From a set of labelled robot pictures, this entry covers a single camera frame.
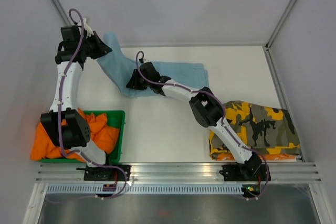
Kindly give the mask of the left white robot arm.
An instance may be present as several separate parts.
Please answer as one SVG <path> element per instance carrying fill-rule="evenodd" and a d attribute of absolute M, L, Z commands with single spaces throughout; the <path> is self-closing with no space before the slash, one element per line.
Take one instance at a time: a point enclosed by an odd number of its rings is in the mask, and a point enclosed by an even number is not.
<path fill-rule="evenodd" d="M 55 96 L 49 112 L 40 116 L 40 122 L 63 157 L 77 154 L 87 166 L 97 167 L 98 177 L 110 180 L 114 167 L 107 163 L 106 152 L 92 140 L 89 124 L 79 113 L 78 87 L 87 58 L 98 59 L 112 49 L 84 22 L 62 27 L 60 31 L 62 41 L 55 56 Z"/>

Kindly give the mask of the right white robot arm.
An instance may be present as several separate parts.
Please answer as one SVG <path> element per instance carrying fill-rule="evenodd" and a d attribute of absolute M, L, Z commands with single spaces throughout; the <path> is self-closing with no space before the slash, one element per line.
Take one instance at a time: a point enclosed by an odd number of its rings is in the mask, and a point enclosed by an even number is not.
<path fill-rule="evenodd" d="M 257 176 L 262 160 L 231 128 L 224 105 L 210 88 L 184 86 L 168 76 L 160 75 L 151 62 L 137 66 L 126 87 L 133 90 L 149 88 L 155 94 L 187 102 L 197 123 L 214 132 L 229 149 L 239 167 L 240 176 L 246 180 Z"/>

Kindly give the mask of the light blue trousers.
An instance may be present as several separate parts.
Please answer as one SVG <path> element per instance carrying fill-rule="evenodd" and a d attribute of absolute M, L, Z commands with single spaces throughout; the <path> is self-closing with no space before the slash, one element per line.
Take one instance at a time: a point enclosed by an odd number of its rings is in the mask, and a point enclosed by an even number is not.
<path fill-rule="evenodd" d="M 126 57 L 120 47 L 116 34 L 109 32 L 104 35 L 103 42 L 112 49 L 112 52 L 98 58 L 97 62 L 106 76 L 119 88 L 120 92 L 130 98 L 149 97 L 156 94 L 150 89 L 132 90 L 126 87 L 131 79 L 134 69 L 153 70 L 155 76 L 150 78 L 153 82 L 160 82 L 163 76 L 169 77 L 176 82 L 191 88 L 201 89 L 209 86 L 208 72 L 202 63 L 185 62 L 144 62 L 136 63 Z"/>

